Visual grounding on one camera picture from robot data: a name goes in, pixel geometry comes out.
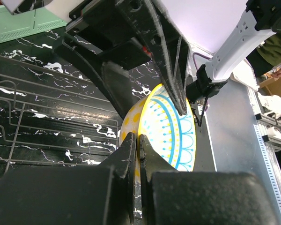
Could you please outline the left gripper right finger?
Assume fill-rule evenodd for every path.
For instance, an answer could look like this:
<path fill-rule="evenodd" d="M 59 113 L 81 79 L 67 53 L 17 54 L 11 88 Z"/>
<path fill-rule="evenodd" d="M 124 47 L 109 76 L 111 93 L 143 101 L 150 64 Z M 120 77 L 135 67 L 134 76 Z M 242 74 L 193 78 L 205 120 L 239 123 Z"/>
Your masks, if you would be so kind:
<path fill-rule="evenodd" d="M 166 193 L 162 188 L 166 183 L 165 178 L 176 173 L 177 169 L 153 149 L 146 135 L 140 135 L 139 153 L 142 219 L 145 225 L 156 225 L 162 220 L 162 200 Z"/>

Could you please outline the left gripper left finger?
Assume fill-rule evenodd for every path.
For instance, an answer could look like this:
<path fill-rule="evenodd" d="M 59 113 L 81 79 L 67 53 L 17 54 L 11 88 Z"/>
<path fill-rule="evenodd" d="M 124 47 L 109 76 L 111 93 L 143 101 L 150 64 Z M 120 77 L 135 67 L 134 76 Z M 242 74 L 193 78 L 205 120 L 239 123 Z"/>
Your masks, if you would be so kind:
<path fill-rule="evenodd" d="M 128 133 L 120 147 L 95 167 L 93 224 L 134 223 L 136 134 Z"/>

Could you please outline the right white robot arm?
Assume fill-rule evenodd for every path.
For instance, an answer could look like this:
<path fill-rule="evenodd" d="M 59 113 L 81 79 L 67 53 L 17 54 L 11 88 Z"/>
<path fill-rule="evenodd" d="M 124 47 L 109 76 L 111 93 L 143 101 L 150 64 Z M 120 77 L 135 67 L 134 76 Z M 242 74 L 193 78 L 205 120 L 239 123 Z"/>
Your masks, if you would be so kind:
<path fill-rule="evenodd" d="M 236 27 L 187 83 L 190 46 L 157 0 L 85 0 L 71 4 L 54 51 L 80 70 L 124 118 L 136 103 L 128 71 L 153 62 L 180 115 L 187 101 L 216 95 L 232 70 L 281 31 L 281 0 L 250 0 Z"/>

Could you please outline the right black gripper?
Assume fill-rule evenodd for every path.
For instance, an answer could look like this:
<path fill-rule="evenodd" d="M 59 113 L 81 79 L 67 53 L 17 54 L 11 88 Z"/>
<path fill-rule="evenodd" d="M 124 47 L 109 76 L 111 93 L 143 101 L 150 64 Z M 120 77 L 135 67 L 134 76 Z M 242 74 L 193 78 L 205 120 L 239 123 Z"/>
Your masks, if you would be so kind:
<path fill-rule="evenodd" d="M 190 45 L 160 0 L 84 0 L 68 16 L 67 33 L 102 52 L 97 55 L 63 38 L 54 53 L 91 80 L 122 119 L 137 102 L 126 70 L 151 57 L 178 113 L 187 113 Z"/>

